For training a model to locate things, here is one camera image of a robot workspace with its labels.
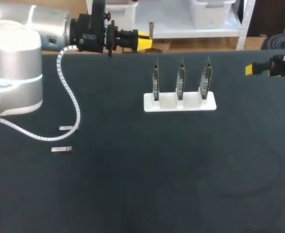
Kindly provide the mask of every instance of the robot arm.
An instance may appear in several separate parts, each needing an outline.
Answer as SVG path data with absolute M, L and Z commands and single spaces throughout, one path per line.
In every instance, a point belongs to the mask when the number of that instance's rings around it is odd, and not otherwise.
M 138 30 L 118 31 L 110 13 L 105 12 L 105 0 L 93 0 L 92 15 L 80 14 L 71 19 L 67 11 L 0 2 L 0 116 L 29 113 L 43 101 L 41 50 L 59 51 L 56 68 L 74 104 L 77 119 L 69 132 L 58 137 L 40 137 L 0 118 L 6 124 L 29 137 L 42 141 L 57 141 L 71 135 L 79 126 L 80 109 L 61 71 L 61 59 L 68 50 L 102 53 L 109 56 L 117 46 L 134 51 L 151 48 L 152 39 Z

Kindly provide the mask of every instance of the yellow tool tip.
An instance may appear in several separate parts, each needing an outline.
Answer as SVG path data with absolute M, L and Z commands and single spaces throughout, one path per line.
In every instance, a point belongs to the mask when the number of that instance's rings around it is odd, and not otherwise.
M 249 66 L 246 66 L 246 75 L 252 75 L 252 64 Z

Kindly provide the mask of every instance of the white shelf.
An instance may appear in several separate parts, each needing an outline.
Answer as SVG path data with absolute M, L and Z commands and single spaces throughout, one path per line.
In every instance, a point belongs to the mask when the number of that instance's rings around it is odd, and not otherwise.
M 238 37 L 241 24 L 233 10 L 223 28 L 196 30 L 187 1 L 176 0 L 167 4 L 160 0 L 141 0 L 137 6 L 135 29 L 149 33 L 149 22 L 154 22 L 154 39 Z

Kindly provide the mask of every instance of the black table surface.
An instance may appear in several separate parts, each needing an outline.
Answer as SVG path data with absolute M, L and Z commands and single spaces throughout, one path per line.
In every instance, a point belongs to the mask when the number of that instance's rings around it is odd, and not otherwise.
M 65 56 L 79 130 L 41 142 L 0 124 L 0 233 L 285 233 L 285 78 L 245 76 L 277 53 Z M 172 92 L 179 60 L 197 91 L 208 56 L 215 111 L 144 112 L 157 58 Z M 41 136 L 75 122 L 55 62 L 41 108 L 6 117 Z

